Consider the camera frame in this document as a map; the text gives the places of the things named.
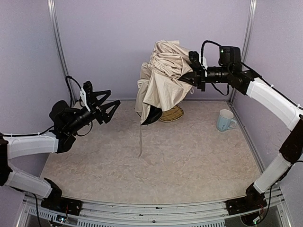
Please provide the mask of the beige folding umbrella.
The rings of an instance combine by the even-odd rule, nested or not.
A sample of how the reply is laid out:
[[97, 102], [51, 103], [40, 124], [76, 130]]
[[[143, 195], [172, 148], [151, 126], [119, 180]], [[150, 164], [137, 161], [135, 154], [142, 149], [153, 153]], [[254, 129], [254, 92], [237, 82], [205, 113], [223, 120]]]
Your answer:
[[162, 113], [184, 100], [192, 86], [179, 78], [192, 72], [189, 49], [179, 40], [160, 40], [154, 45], [150, 60], [141, 66], [134, 110], [140, 125], [158, 121]]

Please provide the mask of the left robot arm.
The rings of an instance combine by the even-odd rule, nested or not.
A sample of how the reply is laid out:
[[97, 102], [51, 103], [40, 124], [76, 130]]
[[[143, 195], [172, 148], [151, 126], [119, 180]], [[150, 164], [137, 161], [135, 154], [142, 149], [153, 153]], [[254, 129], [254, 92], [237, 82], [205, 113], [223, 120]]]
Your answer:
[[53, 126], [46, 132], [36, 134], [1, 134], [0, 136], [0, 184], [22, 191], [30, 192], [42, 198], [61, 197], [61, 189], [51, 180], [41, 179], [14, 166], [9, 160], [36, 154], [64, 153], [69, 151], [75, 142], [78, 131], [92, 121], [99, 124], [111, 121], [120, 106], [120, 100], [107, 103], [110, 90], [85, 91], [81, 109], [69, 107], [64, 100], [58, 101], [49, 114]]

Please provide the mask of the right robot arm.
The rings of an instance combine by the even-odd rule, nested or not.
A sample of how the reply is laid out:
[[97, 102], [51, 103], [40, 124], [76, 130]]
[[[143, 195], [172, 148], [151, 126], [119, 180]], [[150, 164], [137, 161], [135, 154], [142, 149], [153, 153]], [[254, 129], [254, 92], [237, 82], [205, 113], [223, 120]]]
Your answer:
[[290, 131], [277, 157], [246, 190], [247, 196], [263, 195], [286, 175], [303, 154], [303, 108], [276, 90], [249, 66], [243, 70], [245, 64], [241, 61], [238, 47], [220, 46], [217, 67], [207, 66], [203, 55], [196, 51], [190, 51], [188, 57], [193, 71], [181, 76], [180, 81], [201, 91], [205, 90], [206, 83], [226, 83], [266, 107]]

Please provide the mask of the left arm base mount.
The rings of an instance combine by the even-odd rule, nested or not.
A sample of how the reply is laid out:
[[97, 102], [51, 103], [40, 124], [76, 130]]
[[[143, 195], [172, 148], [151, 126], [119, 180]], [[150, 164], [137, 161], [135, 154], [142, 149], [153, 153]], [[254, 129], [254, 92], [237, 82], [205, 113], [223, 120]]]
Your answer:
[[47, 198], [43, 198], [41, 207], [49, 210], [79, 216], [83, 202], [76, 199], [62, 197], [60, 193], [52, 192]]

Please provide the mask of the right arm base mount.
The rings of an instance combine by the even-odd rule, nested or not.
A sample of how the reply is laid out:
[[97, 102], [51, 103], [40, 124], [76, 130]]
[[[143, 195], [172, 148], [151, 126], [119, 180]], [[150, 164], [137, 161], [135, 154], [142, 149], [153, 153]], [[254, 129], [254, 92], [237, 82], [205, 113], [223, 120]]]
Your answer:
[[240, 214], [267, 206], [264, 194], [248, 192], [246, 196], [230, 199], [225, 202], [229, 215]]

